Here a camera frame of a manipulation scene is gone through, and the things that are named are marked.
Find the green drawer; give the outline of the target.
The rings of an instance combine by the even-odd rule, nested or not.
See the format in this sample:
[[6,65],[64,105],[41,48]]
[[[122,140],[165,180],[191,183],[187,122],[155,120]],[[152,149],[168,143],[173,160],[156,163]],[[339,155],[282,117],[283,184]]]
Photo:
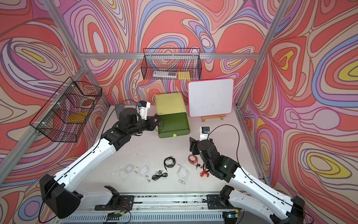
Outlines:
[[158,137],[161,139],[188,135],[191,132],[185,112],[160,115],[160,118]]

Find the black earphones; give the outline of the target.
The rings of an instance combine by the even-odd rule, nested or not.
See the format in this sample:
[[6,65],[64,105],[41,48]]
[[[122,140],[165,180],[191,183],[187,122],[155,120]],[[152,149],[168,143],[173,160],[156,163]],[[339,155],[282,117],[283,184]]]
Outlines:
[[162,177],[168,177],[168,173],[167,172],[164,172],[164,171],[162,171],[162,170],[159,170],[159,171],[157,171],[154,175],[152,175],[152,180],[153,181],[157,181],[157,180],[159,180],[160,178],[162,178]]
[[165,170],[167,171],[170,168],[173,168],[176,165],[176,159],[172,156],[169,156],[164,159],[163,165]]

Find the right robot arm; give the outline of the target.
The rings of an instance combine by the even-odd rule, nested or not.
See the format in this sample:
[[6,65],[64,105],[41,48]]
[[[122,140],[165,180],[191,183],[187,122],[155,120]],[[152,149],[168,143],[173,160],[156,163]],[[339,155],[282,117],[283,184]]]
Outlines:
[[299,196],[289,197],[252,176],[238,162],[220,155],[211,139],[189,139],[190,152],[199,155],[211,175],[227,184],[219,194],[225,209],[243,209],[270,224],[302,224],[305,201]]

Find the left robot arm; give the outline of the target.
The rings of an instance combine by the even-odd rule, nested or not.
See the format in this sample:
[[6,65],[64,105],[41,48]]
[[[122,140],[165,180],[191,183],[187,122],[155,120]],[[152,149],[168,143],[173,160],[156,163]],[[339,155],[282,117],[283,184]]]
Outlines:
[[132,136],[140,135],[144,131],[154,131],[160,122],[161,117],[157,114],[148,116],[145,107],[138,110],[124,108],[119,113],[118,121],[101,135],[92,148],[55,175],[46,174],[40,179],[43,204],[59,219],[70,216],[84,199],[84,196],[76,191],[83,179],[128,143]]

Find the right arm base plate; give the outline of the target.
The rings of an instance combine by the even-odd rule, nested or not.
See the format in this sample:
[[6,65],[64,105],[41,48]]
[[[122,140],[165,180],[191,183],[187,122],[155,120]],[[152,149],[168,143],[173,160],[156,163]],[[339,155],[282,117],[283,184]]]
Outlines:
[[221,196],[219,194],[209,194],[203,199],[208,204],[209,210],[232,210],[236,209],[230,202],[229,196]]

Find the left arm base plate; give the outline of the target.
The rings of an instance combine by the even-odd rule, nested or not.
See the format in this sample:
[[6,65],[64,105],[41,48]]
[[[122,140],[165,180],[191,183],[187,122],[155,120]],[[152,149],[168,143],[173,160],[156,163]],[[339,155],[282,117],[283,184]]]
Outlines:
[[122,211],[132,210],[134,205],[133,195],[121,195],[111,199],[106,205],[96,205],[95,211]]

